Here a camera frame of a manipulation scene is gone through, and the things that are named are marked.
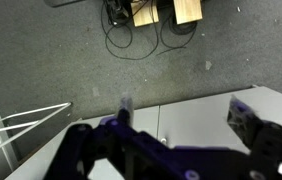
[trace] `gray carpet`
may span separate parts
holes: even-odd
[[[53,9],[42,0],[0,1],[2,116],[74,103],[70,117],[65,112],[17,141],[21,156],[73,120],[114,112],[125,91],[132,94],[136,108],[251,84],[282,92],[282,0],[207,1],[204,19],[186,49],[156,55],[166,49],[160,43],[154,54],[140,61],[115,58],[105,49],[101,5],[101,0],[88,0]],[[131,47],[116,53],[140,57],[151,50],[153,26],[132,31]],[[116,30],[112,36],[126,43],[126,34]],[[170,43],[182,40],[166,35]],[[210,70],[206,61],[212,63]]]

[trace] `floor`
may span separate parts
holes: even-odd
[[[68,112],[16,142],[21,157],[71,121],[113,113],[126,91],[136,108],[251,84],[282,92],[282,0],[205,1],[204,19],[186,49],[158,55],[166,50],[160,43],[139,61],[118,59],[106,50],[101,5],[87,0],[50,8],[43,0],[0,1],[1,115],[73,102]],[[155,44],[153,26],[132,31],[131,47],[116,53],[142,56]],[[113,33],[128,41],[126,31]],[[174,44],[182,40],[166,38]]]

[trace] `wooden block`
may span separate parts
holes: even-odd
[[[202,19],[201,0],[173,0],[177,24]]]
[[[153,20],[154,22],[159,22],[156,4],[157,3],[155,0],[153,3],[152,0],[148,0],[146,2],[140,1],[140,2],[131,3],[132,14],[134,14],[133,16],[134,25],[136,27],[151,24],[153,23]]]

